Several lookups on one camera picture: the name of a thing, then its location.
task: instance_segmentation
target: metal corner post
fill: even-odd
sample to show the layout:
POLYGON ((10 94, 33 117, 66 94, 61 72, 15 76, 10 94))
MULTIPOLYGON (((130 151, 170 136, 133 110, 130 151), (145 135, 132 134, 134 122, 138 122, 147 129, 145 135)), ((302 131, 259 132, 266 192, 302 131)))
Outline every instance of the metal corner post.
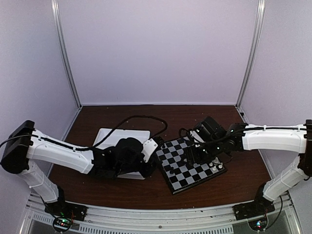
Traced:
POLYGON ((79 109, 81 107, 81 102, 79 100, 79 96, 77 93, 77 89, 75 86, 72 70, 70 68, 68 55, 67 55, 67 51, 66 51, 65 40, 64 40, 63 30, 62 30, 62 24, 61 24, 60 14, 59 14, 59 2, 58 2, 58 0, 51 0, 51 4, 52 4, 52 12, 53 12, 53 17, 54 17, 57 33, 58 33, 58 40, 59 40, 59 45, 60 45, 60 50, 61 50, 61 55, 62 55, 62 60, 63 60, 66 76, 67 76, 67 79, 69 82, 70 89, 73 93, 76 106, 79 109))
POLYGON ((242 83, 239 96, 237 99, 237 103, 236 103, 236 107, 238 109, 241 108, 241 104, 242 104, 242 101, 246 92, 247 84, 248 84, 248 81, 252 72, 256 50, 259 45, 263 19, 264 19, 265 3, 266 3, 266 0, 258 1, 258 11, 257 11, 256 20, 255 20, 255 25, 254 25, 253 41, 252 41, 252 45, 251 45, 251 49, 249 53, 249 58, 247 62, 247 67, 246 67, 243 83, 242 83))

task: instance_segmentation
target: white arm segment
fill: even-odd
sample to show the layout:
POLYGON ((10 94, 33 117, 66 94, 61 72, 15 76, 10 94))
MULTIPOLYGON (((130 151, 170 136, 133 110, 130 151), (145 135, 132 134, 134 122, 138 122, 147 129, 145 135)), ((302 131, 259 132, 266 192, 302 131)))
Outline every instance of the white arm segment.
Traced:
MULTIPOLYGON (((81 146, 72 145, 64 141, 49 137, 39 130, 35 130, 33 134, 39 137, 49 138, 56 142, 66 144, 70 147, 82 148, 81 146)), ((84 174, 88 174, 93 167, 91 160, 94 158, 93 152, 91 150, 83 152, 75 151, 37 137, 31 137, 31 141, 33 142, 33 145, 29 146, 27 153, 27 158, 29 159, 38 159, 46 162, 52 162, 64 167, 72 168, 84 174)))
POLYGON ((37 164, 29 160, 29 170, 24 170, 18 174, 29 188, 34 189, 46 203, 56 202, 59 197, 58 187, 52 183, 43 173, 37 164))
MULTIPOLYGON (((245 129, 254 127, 270 128, 269 126, 258 126, 249 124, 245 129)), ((302 154, 306 150, 307 140, 304 138, 306 131, 303 124, 296 126, 283 126, 284 128, 296 128, 296 130, 266 129, 244 131, 243 148, 244 150, 268 149, 268 150, 287 150, 302 154)))
POLYGON ((303 179, 308 178, 304 172, 298 168, 299 157, 284 169, 281 174, 267 182, 263 189, 263 197, 269 201, 276 200, 281 194, 295 186, 303 179))
MULTIPOLYGON (((307 131, 300 130, 306 127, 303 124, 296 126, 283 126, 283 128, 295 128, 296 130, 287 129, 266 129, 269 126, 258 126, 250 124, 245 129, 263 127, 265 130, 244 131, 242 137, 244 150, 268 149, 268 150, 287 150, 303 154, 306 151, 307 140, 304 135, 307 131)), ((263 197, 269 201, 276 200, 281 194, 295 186, 308 176, 303 170, 298 168, 300 157, 284 169, 276 178, 267 182, 263 189, 263 197)))

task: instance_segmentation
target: black square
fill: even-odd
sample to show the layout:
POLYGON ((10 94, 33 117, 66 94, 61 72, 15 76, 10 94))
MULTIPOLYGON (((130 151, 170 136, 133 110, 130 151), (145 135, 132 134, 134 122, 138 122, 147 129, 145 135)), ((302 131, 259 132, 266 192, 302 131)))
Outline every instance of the black square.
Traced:
POLYGON ((188 185, 186 179, 180 180, 179 183, 180 183, 180 185, 181 185, 182 187, 188 185))
POLYGON ((176 161, 175 161, 175 159, 174 159, 173 157, 171 157, 170 159, 168 159, 168 162, 169 162, 170 164, 172 164, 172 163, 174 163, 174 162, 176 162, 176 161))
POLYGON ((187 168, 187 170, 190 170, 190 169, 193 169, 194 167, 192 165, 186 163, 186 168, 187 168))
POLYGON ((178 167, 183 167, 185 163, 183 161, 176 162, 178 167))
POLYGON ((186 145, 190 146, 192 143, 190 141, 186 141, 186 145))
POLYGON ((201 166, 196 167, 195 170, 197 171, 197 173, 200 173, 200 172, 203 172, 203 171, 204 171, 204 169, 202 169, 201 166))
POLYGON ((161 156, 158 156, 159 157, 159 160, 163 161, 163 160, 166 160, 166 156, 165 155, 161 155, 161 156))
POLYGON ((174 174, 175 175, 178 175, 178 174, 181 174, 181 173, 182 173, 182 171, 180 170, 180 168, 174 169, 174 174))
POLYGON ((166 146, 169 148, 171 146, 173 146, 173 144, 171 142, 166 143, 166 146))
POLYGON ((175 145, 175 150, 180 150, 182 147, 180 145, 175 145))
POLYGON ((166 172, 170 171, 171 170, 171 165, 164 166, 164 170, 166 172))
POLYGON ((188 178, 188 177, 191 176, 191 174, 189 173, 189 171, 185 171, 185 172, 183 172, 182 174, 183 174, 183 176, 184 176, 185 178, 188 178))
POLYGON ((179 144, 182 144, 183 142, 185 142, 182 138, 180 138, 180 139, 178 139, 177 140, 177 142, 179 143, 179 144))
POLYGON ((169 180, 172 184, 178 182, 176 176, 170 177, 169 180))
POLYGON ((163 153, 164 153, 164 154, 170 153, 170 151, 169 151, 169 149, 168 149, 168 148, 163 149, 162 151, 163 151, 163 153))
POLYGON ((178 156, 179 154, 177 153, 177 151, 173 151, 173 152, 171 152, 171 154, 172 154, 172 157, 175 157, 175 156, 178 156))
POLYGON ((193 179, 194 179, 195 181, 201 180, 201 178, 200 178, 200 176, 199 176, 198 174, 193 175, 192 177, 193 177, 193 179))
POLYGON ((207 169, 207 170, 205 170, 205 173, 207 176, 210 176, 210 175, 212 175, 213 172, 210 169, 207 169))

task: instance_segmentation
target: black mounting plate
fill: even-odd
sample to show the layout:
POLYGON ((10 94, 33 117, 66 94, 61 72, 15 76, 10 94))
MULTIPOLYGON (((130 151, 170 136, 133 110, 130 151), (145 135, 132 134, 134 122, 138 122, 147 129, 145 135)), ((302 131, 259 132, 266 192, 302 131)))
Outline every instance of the black mounting plate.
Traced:
MULTIPOLYGON (((73 211, 74 220, 84 221, 84 218, 86 216, 88 208, 86 206, 82 206, 82 205, 77 205, 77 204, 66 202, 66 209, 69 210, 69 211, 73 211)), ((64 217, 64 218, 68 218, 68 219, 72 218, 72 213, 71 212, 68 212, 67 214, 63 214, 61 212, 50 211, 47 208, 45 208, 44 211, 46 213, 53 214, 55 216, 64 217)))
POLYGON ((273 204, 270 204, 263 209, 259 209, 258 205, 254 201, 252 201, 235 205, 233 206, 233 210, 236 220, 242 220, 264 215, 265 212, 273 212, 275 211, 275 207, 273 204))

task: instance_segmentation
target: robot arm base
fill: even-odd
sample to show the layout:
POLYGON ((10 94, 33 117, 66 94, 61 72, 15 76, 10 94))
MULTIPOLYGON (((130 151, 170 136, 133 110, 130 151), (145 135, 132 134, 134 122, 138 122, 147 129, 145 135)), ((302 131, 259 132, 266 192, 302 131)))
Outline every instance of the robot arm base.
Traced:
POLYGON ((65 201, 64 191, 58 186, 58 200, 52 203, 45 203, 44 211, 58 217, 84 221, 87 207, 65 201))
POLYGON ((247 203, 241 203, 233 206, 236 220, 249 219, 257 216, 261 216, 265 213, 275 211, 273 203, 266 206, 260 205, 257 201, 251 201, 247 203))

